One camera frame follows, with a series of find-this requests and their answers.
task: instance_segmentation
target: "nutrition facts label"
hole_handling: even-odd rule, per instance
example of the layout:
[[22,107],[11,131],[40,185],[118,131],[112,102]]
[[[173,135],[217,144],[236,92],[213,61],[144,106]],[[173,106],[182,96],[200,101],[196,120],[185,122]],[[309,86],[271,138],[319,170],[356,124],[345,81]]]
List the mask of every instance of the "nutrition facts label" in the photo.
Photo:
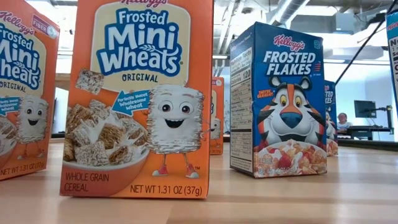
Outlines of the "nutrition facts label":
[[252,48],[231,60],[231,165],[252,172]]
[[390,48],[392,75],[394,77],[394,88],[396,89],[396,93],[398,93],[398,37],[389,39],[388,43]]

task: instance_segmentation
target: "desk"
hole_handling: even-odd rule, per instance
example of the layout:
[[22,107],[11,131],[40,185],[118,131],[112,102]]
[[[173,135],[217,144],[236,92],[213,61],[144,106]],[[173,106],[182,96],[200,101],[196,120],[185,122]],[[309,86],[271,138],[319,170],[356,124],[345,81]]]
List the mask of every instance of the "desk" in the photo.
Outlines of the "desk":
[[373,140],[373,132],[391,132],[391,128],[378,128],[378,127],[352,127],[347,129],[347,135],[354,138],[367,138]]
[[48,169],[0,182],[8,224],[396,224],[398,153],[341,147],[328,173],[253,179],[229,169],[229,144],[211,156],[207,200],[59,196],[62,143]]

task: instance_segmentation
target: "ceiling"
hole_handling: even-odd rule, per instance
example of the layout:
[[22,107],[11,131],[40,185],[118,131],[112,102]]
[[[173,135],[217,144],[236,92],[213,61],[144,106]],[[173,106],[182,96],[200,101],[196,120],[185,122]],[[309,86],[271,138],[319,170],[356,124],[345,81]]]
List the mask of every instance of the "ceiling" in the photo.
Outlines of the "ceiling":
[[[76,0],[26,0],[61,28],[58,73],[70,72],[76,22]],[[215,0],[213,55],[228,55],[229,44],[254,22],[270,23],[282,2],[289,0]],[[324,57],[349,60],[376,24],[367,25],[391,0],[302,0],[306,2],[289,21],[292,30],[324,38]],[[381,46],[387,45],[385,25],[359,55],[360,60],[388,60]],[[228,59],[214,61],[227,67]]]

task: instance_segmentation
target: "person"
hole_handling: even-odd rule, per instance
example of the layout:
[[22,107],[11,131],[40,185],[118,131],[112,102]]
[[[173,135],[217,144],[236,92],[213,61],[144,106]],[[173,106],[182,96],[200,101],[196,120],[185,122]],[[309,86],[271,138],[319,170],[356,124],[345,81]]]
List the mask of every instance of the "person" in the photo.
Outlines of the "person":
[[346,133],[347,128],[352,126],[353,124],[351,122],[347,121],[347,114],[346,113],[340,113],[338,116],[338,122],[337,122],[337,133]]

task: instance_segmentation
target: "computer monitor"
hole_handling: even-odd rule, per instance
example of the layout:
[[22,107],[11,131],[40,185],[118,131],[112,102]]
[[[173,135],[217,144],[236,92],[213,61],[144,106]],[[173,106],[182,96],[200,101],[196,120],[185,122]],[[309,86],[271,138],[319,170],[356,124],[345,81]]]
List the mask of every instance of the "computer monitor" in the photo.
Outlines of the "computer monitor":
[[356,118],[376,118],[376,103],[374,101],[354,100]]

